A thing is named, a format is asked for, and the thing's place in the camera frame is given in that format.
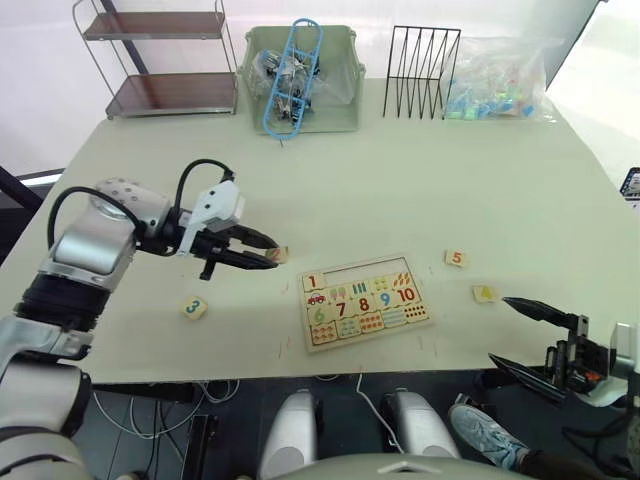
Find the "metal shelf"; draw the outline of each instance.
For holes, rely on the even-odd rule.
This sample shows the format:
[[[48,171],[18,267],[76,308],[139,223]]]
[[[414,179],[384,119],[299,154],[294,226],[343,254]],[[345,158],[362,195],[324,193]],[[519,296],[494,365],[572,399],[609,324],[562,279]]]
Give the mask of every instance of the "metal shelf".
[[[83,33],[87,41],[221,39],[223,12],[103,12]]]
[[[231,72],[130,75],[107,107],[107,116],[233,113],[236,91]]]

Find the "red number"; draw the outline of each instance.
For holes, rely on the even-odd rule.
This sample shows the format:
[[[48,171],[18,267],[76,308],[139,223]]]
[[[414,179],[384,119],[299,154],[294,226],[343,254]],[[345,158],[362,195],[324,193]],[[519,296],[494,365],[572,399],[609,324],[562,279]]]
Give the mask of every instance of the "red number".
[[[404,291],[398,290],[398,293],[400,294],[400,298],[402,299],[403,302],[406,302],[407,300],[413,300],[414,298],[416,298],[415,292],[410,288],[405,288]]]

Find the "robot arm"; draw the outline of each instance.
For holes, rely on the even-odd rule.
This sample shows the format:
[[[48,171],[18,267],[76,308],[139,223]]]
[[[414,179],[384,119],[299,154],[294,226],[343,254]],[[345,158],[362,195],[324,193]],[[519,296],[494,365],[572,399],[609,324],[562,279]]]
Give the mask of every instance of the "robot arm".
[[[183,177],[200,163],[205,162],[190,164]],[[53,241],[62,200],[75,191],[93,191],[75,187],[56,200],[47,258],[13,314],[0,321],[0,476],[89,478],[67,436],[82,424],[91,380],[58,361],[89,353],[97,319],[137,250],[201,258],[204,280],[211,278],[216,263],[243,269],[277,266],[262,255],[231,249],[234,239],[258,249],[278,245],[238,224],[244,199],[233,172],[223,168],[223,181],[201,192],[191,211],[137,183],[104,180],[84,213]],[[136,228],[132,215],[142,228]]]

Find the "printed number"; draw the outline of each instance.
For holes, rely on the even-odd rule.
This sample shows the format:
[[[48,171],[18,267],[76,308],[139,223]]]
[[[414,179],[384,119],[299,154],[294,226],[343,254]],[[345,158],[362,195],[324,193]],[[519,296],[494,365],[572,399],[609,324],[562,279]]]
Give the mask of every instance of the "printed number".
[[[407,300],[413,300],[414,298],[416,298],[415,292],[410,288],[405,288],[404,290],[398,290],[398,293],[400,294],[400,298],[402,298],[403,302],[406,302]]]
[[[194,300],[193,303],[189,305],[185,310],[187,311],[187,313],[193,313],[198,309],[199,306],[200,306],[200,301]]]

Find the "black wire rack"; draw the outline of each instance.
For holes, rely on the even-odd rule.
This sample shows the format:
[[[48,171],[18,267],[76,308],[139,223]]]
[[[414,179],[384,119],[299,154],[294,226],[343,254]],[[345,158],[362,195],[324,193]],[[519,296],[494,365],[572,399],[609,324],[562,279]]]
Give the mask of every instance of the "black wire rack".
[[[456,28],[408,25],[393,27],[383,117],[387,113],[389,102],[390,110],[395,107],[398,118],[403,111],[411,118],[417,91],[420,118],[423,118],[426,111],[431,119],[436,113],[444,119],[458,57],[460,35],[461,30]],[[390,83],[395,83],[395,105],[393,95],[389,95]]]

